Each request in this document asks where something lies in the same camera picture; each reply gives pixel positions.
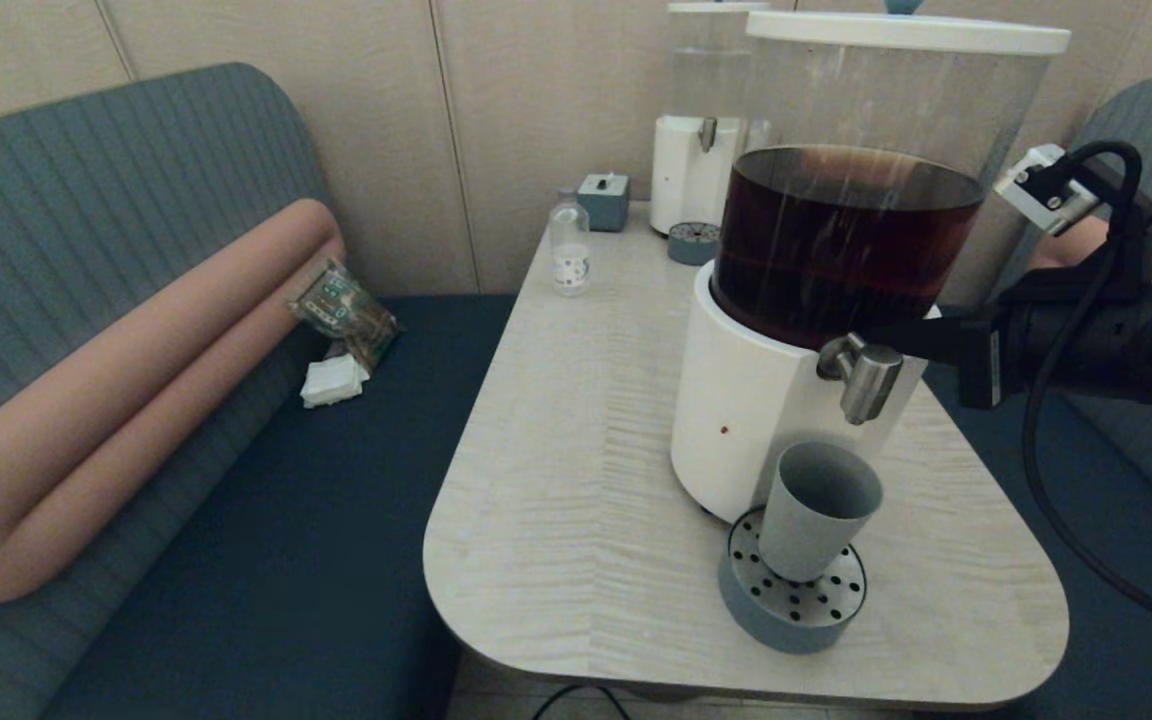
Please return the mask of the grey-blue plastic cup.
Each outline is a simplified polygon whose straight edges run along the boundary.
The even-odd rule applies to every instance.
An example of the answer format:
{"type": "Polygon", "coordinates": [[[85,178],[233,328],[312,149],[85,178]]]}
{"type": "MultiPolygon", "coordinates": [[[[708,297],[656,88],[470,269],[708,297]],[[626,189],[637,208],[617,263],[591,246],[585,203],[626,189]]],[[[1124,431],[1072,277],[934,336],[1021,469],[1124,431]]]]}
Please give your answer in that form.
{"type": "Polygon", "coordinates": [[[872,520],[882,498],[881,479],[864,457],[817,441],[787,447],[764,507],[761,561],[778,577],[817,579],[872,520]]]}

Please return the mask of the large tea drink dispenser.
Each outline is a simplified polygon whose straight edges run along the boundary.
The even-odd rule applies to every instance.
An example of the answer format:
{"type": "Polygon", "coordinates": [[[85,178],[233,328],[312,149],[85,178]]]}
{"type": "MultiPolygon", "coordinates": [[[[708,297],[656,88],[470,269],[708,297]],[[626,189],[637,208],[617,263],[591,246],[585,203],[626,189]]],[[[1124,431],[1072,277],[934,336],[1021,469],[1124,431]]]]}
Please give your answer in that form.
{"type": "Polygon", "coordinates": [[[937,316],[1011,142],[1058,56],[929,53],[750,37],[717,258],[696,274],[670,461],[708,514],[767,495],[788,445],[874,457],[925,361],[855,427],[823,344],[937,316]]]}

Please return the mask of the small blue drip tray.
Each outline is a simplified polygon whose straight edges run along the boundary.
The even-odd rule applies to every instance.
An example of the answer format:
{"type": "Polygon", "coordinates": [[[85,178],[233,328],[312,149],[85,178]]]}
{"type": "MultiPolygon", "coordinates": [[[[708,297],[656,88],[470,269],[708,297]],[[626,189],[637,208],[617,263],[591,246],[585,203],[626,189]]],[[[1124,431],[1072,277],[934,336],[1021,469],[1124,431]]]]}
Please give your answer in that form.
{"type": "Polygon", "coordinates": [[[714,223],[680,222],[667,234],[669,260],[685,266],[703,266],[717,258],[721,247],[721,228],[714,223]]]}

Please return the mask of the small water drink dispenser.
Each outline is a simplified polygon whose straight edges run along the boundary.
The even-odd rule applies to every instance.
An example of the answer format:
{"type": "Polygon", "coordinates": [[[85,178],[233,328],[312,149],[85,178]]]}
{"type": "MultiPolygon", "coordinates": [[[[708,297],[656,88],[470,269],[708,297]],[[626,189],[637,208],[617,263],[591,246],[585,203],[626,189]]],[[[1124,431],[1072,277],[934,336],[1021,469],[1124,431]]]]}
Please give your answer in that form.
{"type": "Polygon", "coordinates": [[[753,56],[750,13],[668,13],[668,91],[655,120],[652,164],[654,232],[666,234],[680,222],[722,222],[753,56]],[[708,152],[698,143],[702,118],[718,119],[708,152]]]}

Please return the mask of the large white dispenser lid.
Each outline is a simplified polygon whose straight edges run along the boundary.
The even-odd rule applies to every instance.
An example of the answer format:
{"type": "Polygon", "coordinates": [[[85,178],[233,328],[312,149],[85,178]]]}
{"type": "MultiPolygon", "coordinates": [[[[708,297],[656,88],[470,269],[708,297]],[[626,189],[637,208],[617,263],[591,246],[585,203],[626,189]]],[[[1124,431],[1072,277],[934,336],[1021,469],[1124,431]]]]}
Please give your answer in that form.
{"type": "Polygon", "coordinates": [[[1009,56],[1058,56],[1070,29],[940,15],[753,12],[746,35],[776,41],[1009,56]]]}

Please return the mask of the large blue drip tray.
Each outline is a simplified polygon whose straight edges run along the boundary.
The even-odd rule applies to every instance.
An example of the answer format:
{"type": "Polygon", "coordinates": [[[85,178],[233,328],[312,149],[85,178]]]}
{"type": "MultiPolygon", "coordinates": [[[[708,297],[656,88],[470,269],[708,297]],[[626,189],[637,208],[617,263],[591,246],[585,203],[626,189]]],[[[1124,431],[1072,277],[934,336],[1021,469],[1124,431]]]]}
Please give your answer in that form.
{"type": "Polygon", "coordinates": [[[728,530],[717,585],[723,606],[763,646],[805,655],[835,646],[867,602],[867,568],[854,544],[838,553],[820,577],[794,582],[761,559],[763,505],[728,530]]]}

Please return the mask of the small blue tissue box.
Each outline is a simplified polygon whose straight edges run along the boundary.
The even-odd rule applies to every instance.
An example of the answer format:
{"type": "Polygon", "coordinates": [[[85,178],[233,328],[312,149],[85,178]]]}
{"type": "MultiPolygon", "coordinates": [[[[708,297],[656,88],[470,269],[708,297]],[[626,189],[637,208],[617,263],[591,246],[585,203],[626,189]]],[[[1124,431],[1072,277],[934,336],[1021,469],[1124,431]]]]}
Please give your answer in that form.
{"type": "Polygon", "coordinates": [[[589,217],[591,232],[620,233],[628,223],[631,179],[626,174],[594,173],[582,179],[577,200],[589,217]]]}

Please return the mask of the clear plastic bottle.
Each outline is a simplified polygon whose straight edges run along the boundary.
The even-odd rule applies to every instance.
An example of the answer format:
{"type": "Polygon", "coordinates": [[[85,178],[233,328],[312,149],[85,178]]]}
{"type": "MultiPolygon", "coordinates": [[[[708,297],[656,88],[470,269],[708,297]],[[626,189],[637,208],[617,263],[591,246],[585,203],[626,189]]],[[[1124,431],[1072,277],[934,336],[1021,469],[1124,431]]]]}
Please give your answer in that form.
{"type": "Polygon", "coordinates": [[[550,273],[554,291],[562,297],[576,297],[590,286],[590,218],[579,205],[576,188],[562,188],[558,205],[550,210],[550,273]]]}

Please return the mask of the green snack packet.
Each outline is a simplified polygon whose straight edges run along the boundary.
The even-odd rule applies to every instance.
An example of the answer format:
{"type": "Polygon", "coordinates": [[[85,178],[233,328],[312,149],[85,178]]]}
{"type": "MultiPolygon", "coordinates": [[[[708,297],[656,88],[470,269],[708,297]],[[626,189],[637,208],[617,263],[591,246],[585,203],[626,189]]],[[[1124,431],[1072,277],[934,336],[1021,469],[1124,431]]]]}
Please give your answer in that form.
{"type": "Polygon", "coordinates": [[[369,374],[376,373],[402,332],[396,316],[366,291],[344,263],[323,256],[306,265],[287,297],[291,314],[342,343],[369,374]]]}

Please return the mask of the white folded napkin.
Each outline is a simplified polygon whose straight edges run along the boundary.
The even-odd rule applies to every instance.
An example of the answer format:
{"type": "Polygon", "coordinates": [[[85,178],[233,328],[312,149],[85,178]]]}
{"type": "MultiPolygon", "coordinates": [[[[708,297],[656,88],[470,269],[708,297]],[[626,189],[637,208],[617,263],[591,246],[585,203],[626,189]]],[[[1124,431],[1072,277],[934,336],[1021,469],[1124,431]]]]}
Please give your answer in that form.
{"type": "Polygon", "coordinates": [[[361,396],[371,376],[366,366],[349,354],[310,363],[300,397],[305,407],[334,406],[348,397],[361,396]]]}

